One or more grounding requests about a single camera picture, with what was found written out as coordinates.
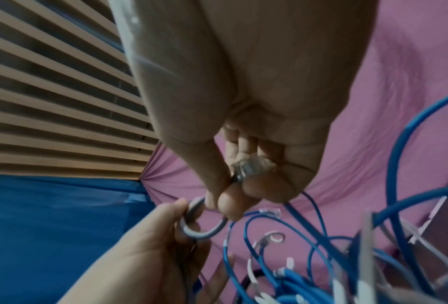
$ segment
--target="wooden blind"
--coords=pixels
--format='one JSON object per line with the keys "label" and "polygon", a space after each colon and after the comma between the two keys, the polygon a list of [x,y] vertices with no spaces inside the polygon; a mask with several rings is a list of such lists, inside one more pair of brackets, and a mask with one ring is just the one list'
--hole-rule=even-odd
{"label": "wooden blind", "polygon": [[0,174],[136,179],[157,142],[106,0],[0,0]]}

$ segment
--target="human hand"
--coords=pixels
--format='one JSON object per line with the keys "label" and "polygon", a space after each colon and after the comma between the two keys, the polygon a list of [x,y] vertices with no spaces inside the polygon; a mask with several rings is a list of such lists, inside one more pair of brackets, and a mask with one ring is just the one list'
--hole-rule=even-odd
{"label": "human hand", "polygon": [[[58,304],[184,304],[185,281],[177,261],[182,260],[192,288],[211,249],[209,240],[194,243],[175,229],[187,207],[184,199],[159,205],[98,259]],[[199,230],[196,223],[190,226]],[[221,262],[196,296],[196,304],[213,304],[227,281]]]}
{"label": "human hand", "polygon": [[[110,3],[153,127],[204,182],[208,207],[236,220],[311,182],[377,0]],[[214,142],[220,129],[225,160]],[[276,169],[230,185],[228,165],[255,153]]]}

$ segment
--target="brown surface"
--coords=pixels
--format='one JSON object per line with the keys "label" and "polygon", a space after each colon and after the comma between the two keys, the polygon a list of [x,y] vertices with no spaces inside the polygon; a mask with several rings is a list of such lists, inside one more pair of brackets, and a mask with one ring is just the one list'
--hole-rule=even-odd
{"label": "brown surface", "polygon": [[[448,256],[448,198],[424,232],[423,237]],[[429,279],[436,279],[447,272],[446,266],[420,243],[416,243],[413,250]],[[390,284],[407,285],[402,276],[391,267],[387,267],[384,272]]]}

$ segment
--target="bundle of cables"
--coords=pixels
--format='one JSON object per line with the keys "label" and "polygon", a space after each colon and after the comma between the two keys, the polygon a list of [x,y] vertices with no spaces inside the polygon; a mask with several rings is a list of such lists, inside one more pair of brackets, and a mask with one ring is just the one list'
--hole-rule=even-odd
{"label": "bundle of cables", "polygon": [[[448,258],[423,239],[416,227],[401,220],[399,212],[425,201],[448,196],[448,186],[397,200],[397,172],[401,154],[414,130],[429,116],[447,104],[448,97],[425,109],[405,127],[398,137],[387,166],[385,185],[387,208],[377,213],[364,213],[362,229],[355,237],[329,236],[316,202],[305,192],[303,192],[303,195],[307,197],[317,212],[321,231],[297,212],[290,203],[285,203],[284,207],[315,241],[281,220],[280,212],[267,210],[249,212],[245,215],[247,221],[244,226],[244,241],[249,248],[251,258],[248,260],[247,277],[239,282],[228,260],[228,243],[235,225],[235,222],[231,223],[223,245],[223,258],[230,279],[237,289],[234,302],[236,304],[242,302],[246,304],[445,303],[436,296],[436,291],[442,288],[448,291],[448,274],[433,283],[429,282],[408,244],[407,235],[413,234],[417,237],[447,267]],[[264,235],[261,240],[251,244],[248,238],[248,227],[252,221],[259,218],[267,218],[288,227],[311,245],[311,251],[307,259],[306,276],[294,271],[291,259],[288,259],[286,267],[280,269],[271,270],[266,265],[264,258],[266,247],[272,242],[283,242],[285,235],[278,231],[271,231]],[[393,235],[383,225],[386,220],[391,222]],[[376,227],[380,227],[391,242],[398,246],[407,267],[384,251],[373,248],[373,233]],[[343,252],[332,244],[333,240],[348,240],[349,247]],[[315,252],[328,268],[331,278],[329,290],[331,291],[319,288],[314,283],[311,259]],[[258,262],[259,268],[253,269],[253,259]],[[375,259],[400,271],[412,289],[396,288],[388,284]],[[274,288],[273,294],[263,292],[259,288],[258,277],[265,277],[269,281]],[[249,286],[253,286],[257,295],[250,296],[248,294]]]}

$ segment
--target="pink fabric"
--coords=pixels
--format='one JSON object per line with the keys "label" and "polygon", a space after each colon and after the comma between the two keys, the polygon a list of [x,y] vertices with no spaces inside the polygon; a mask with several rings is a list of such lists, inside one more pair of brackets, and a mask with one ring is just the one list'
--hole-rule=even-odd
{"label": "pink fabric", "polygon": [[[382,0],[376,29],[351,92],[349,105],[332,125],[321,169],[307,188],[320,206],[330,235],[353,236],[360,227],[363,209],[386,206],[384,182],[391,147],[403,126],[419,111],[448,95],[448,1]],[[221,138],[217,137],[221,148]],[[179,197],[192,199],[205,189],[194,173],[165,146],[159,145],[142,173],[141,181],[157,204]],[[398,196],[404,198],[448,184],[448,107],[426,121],[408,144],[398,174]],[[303,197],[295,207],[314,225],[315,212]],[[418,223],[435,202],[421,204],[401,215]],[[262,202],[260,207],[278,207]],[[299,227],[290,215],[283,219]],[[203,229],[215,226],[220,215],[206,211]],[[245,275],[249,252],[242,238],[245,221],[238,223],[230,249],[238,257],[234,267]],[[281,267],[292,256],[297,270],[304,270],[309,246],[287,229],[268,220],[251,225],[251,239],[270,230],[281,230],[287,240],[271,246],[267,262]],[[203,274],[209,278],[222,256],[223,233],[216,236]],[[378,235],[377,246],[386,247]],[[326,270],[315,258],[315,277],[324,281]],[[223,300],[235,293],[228,286]]]}

